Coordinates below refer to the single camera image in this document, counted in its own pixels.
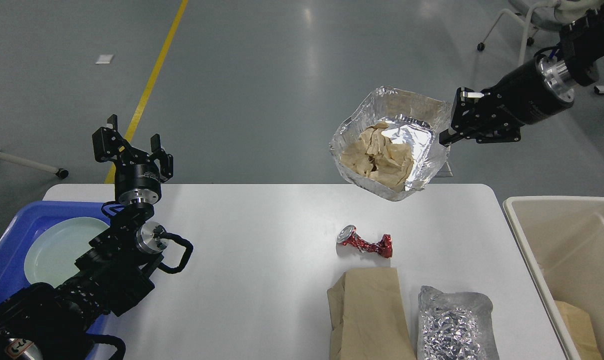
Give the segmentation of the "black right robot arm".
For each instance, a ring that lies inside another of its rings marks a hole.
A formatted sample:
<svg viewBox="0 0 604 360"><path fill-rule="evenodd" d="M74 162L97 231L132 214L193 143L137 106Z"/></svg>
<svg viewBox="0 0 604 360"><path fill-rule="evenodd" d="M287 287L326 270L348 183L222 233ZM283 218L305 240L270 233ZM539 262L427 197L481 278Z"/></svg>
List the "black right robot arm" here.
<svg viewBox="0 0 604 360"><path fill-rule="evenodd" d="M596 61L604 57L604 3L560 30L558 55L536 54L481 91L459 88L452 123L439 134L450 146L463 139L479 144L518 142L520 129L570 109L578 86L599 79Z"/></svg>

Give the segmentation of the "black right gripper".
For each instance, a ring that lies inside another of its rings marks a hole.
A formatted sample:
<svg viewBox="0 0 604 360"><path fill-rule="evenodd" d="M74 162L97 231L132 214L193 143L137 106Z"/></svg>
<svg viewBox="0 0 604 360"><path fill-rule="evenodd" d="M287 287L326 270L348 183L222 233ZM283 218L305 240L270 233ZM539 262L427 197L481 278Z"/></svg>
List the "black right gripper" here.
<svg viewBox="0 0 604 360"><path fill-rule="evenodd" d="M453 101L451 123L439 133L439 144L448 147L463 139L478 144L519 142L520 128L534 125L570 109L575 101L576 80L564 61L537 55L503 76L495 85L475 91L460 87ZM482 114L494 125L481 133Z"/></svg>

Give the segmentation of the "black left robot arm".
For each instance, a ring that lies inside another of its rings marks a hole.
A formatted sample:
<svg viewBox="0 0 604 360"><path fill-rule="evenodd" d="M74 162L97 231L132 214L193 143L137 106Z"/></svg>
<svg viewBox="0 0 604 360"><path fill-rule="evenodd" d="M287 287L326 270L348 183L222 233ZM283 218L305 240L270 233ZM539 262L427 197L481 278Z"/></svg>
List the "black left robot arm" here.
<svg viewBox="0 0 604 360"><path fill-rule="evenodd" d="M151 221L161 184L172 178L173 157L159 134L150 146L150 152L131 146L115 114L94 132L95 160L115 166L114 200L101 206L110 225L76 259L74 276L57 287L37 282L0 303L0 360L84 360L97 344L113 346L113 360L124 358L121 338L89 333L90 326L138 305L155 288L151 274L183 271L194 249Z"/></svg>

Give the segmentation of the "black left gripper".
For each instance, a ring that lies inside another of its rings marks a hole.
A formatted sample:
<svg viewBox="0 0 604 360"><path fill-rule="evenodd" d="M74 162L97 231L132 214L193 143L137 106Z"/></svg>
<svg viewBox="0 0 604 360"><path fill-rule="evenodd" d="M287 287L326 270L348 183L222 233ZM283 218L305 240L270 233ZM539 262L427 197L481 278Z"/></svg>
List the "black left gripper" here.
<svg viewBox="0 0 604 360"><path fill-rule="evenodd" d="M161 145L160 134L155 133L149 139L151 163L125 164L124 162L132 158L132 148L118 131L117 115L108 117L107 124L110 127L102 126L92 134L92 151L98 163L116 164L116 202L124 206L135 202L154 205L162 196L161 183L166 183L174 175L174 157L165 151Z"/></svg>

